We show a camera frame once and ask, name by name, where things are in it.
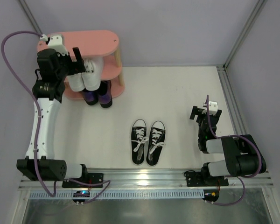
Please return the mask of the black canvas sneaker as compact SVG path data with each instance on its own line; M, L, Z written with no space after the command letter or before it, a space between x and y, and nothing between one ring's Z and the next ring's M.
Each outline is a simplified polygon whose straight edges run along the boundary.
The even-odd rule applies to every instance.
M144 148L148 140L145 121L143 119L136 120L131 129L132 161L135 165L143 163Z
M146 162L149 166L157 165L162 149L165 145L166 128L162 121L156 121L152 124L149 134L149 143L147 149Z

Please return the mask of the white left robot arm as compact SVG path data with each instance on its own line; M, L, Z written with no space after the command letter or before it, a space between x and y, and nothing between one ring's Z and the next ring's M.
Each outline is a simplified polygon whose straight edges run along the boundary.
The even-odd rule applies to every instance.
M24 159L18 159L17 169L31 181L64 181L82 179L86 175L84 164L71 164L56 160L54 133L56 118L65 91L65 78L84 72L85 65L78 47L73 48L75 61L70 55L62 55L55 49L44 49L37 54L41 76L33 88L34 122L31 142Z

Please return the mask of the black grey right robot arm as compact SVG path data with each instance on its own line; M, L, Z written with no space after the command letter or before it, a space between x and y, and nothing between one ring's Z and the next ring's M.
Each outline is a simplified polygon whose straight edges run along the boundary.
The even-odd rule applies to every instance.
M226 177L254 177L266 171L266 161L256 142L249 134L215 137L222 111L207 113L204 108L193 106L190 120L198 124L198 147L204 154L223 154L224 159L203 164L199 172L188 178L196 186L227 186Z

